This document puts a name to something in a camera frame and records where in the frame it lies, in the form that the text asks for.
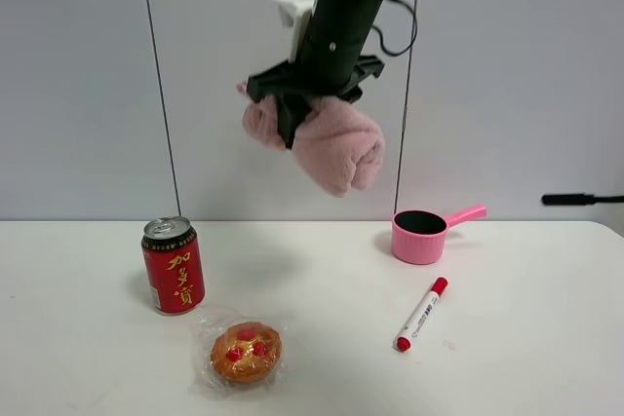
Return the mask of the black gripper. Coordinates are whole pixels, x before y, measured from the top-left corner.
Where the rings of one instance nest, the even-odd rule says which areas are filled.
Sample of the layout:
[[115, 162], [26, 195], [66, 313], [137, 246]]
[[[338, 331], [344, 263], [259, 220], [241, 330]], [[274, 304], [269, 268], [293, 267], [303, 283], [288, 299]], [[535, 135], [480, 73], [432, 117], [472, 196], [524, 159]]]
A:
[[361, 99], [360, 84], [369, 77], [378, 78], [385, 64], [377, 57], [361, 55], [355, 63], [348, 80], [341, 85], [314, 78], [297, 64], [287, 60], [248, 77], [246, 93], [254, 102], [268, 95], [274, 95], [277, 109], [277, 132], [291, 150], [297, 128], [312, 111], [313, 96], [334, 95], [339, 99], [355, 103]]

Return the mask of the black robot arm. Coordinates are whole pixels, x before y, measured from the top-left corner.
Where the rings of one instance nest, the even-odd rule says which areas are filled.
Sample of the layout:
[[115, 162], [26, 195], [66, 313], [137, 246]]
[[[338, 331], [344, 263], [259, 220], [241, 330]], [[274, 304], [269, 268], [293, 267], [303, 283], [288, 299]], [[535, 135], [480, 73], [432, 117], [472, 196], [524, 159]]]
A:
[[381, 75], [383, 62], [363, 47], [383, 1], [400, 0], [274, 0], [292, 29], [291, 49], [286, 60], [250, 76], [247, 92], [254, 102], [275, 98], [277, 132], [288, 148], [311, 98], [354, 103], [363, 94], [361, 83]]

